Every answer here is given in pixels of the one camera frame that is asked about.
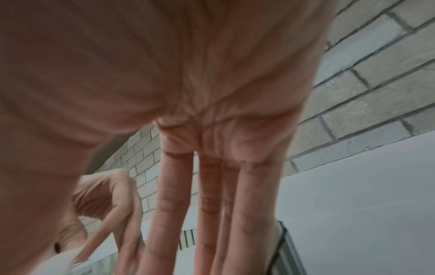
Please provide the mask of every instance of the skin fold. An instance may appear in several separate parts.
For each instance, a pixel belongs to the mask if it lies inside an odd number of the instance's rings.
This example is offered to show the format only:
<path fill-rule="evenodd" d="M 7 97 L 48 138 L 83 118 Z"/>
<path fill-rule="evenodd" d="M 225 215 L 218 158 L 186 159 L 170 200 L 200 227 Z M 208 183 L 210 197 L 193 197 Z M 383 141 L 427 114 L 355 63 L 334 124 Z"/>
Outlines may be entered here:
<path fill-rule="evenodd" d="M 137 273 L 173 272 L 197 151 L 195 275 L 263 274 L 285 152 L 334 10 L 333 0 L 0 1 L 0 274 L 26 274 L 54 243 L 91 155 L 152 121 L 162 164 Z"/>

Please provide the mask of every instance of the brick wall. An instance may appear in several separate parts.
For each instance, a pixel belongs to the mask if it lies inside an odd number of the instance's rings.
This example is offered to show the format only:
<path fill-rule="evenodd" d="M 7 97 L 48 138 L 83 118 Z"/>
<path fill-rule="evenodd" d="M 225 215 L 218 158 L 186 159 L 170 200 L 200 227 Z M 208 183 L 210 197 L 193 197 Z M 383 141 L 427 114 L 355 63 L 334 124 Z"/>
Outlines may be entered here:
<path fill-rule="evenodd" d="M 340 1 L 283 176 L 435 130 L 434 17 L 434 0 Z M 158 135 L 143 127 L 99 169 L 129 169 L 143 221 L 155 209 Z M 197 171 L 195 157 L 192 205 Z M 99 224 L 83 223 L 89 232 Z"/>

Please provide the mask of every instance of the wrinkled skin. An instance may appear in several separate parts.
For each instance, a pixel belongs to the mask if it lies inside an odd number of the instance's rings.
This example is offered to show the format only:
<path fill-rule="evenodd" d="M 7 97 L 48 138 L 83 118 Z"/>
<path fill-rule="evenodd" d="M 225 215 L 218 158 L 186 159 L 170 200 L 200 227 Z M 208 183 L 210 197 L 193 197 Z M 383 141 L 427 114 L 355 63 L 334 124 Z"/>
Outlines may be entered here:
<path fill-rule="evenodd" d="M 333 0 L 0 2 L 0 273 L 40 260 L 95 150 L 155 120 L 158 202 L 138 274 L 173 271 L 194 151 L 195 274 L 263 274 L 333 14 Z"/>
<path fill-rule="evenodd" d="M 84 246 L 77 262 L 84 262 L 113 232 L 119 256 L 115 274 L 127 274 L 137 269 L 145 247 L 140 233 L 142 203 L 136 181 L 125 169 L 85 175 L 78 181 L 61 222 L 56 242 L 60 252 Z M 87 238 L 78 219 L 86 216 L 102 221 L 99 228 Z"/>

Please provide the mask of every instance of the wall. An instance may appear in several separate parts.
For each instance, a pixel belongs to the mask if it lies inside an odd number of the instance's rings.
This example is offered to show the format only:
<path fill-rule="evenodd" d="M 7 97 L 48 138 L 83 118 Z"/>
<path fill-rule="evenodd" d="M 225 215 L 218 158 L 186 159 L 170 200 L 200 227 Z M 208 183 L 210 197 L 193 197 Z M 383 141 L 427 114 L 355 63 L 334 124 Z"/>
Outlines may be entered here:
<path fill-rule="evenodd" d="M 283 176 L 435 129 L 434 17 L 433 0 L 340 1 Z M 143 127 L 99 169 L 129 169 L 144 221 L 155 209 L 158 134 Z M 194 176 L 192 205 L 197 192 Z M 99 225 L 83 223 L 89 232 Z"/>

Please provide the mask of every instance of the striped fabric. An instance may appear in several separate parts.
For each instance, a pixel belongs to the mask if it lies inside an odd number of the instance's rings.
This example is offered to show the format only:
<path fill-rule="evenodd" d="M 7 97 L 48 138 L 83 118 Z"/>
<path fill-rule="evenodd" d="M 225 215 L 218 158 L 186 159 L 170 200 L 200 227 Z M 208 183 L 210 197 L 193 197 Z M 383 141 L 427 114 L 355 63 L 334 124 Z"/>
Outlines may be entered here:
<path fill-rule="evenodd" d="M 272 257 L 267 275 L 306 275 L 302 262 L 288 234 L 287 229 L 281 222 L 278 222 L 280 230 L 280 240 Z M 197 239 L 197 230 L 182 231 L 178 250 L 193 247 Z M 115 268 L 118 253 L 114 253 L 91 265 L 75 270 L 70 275 L 111 275 Z"/>

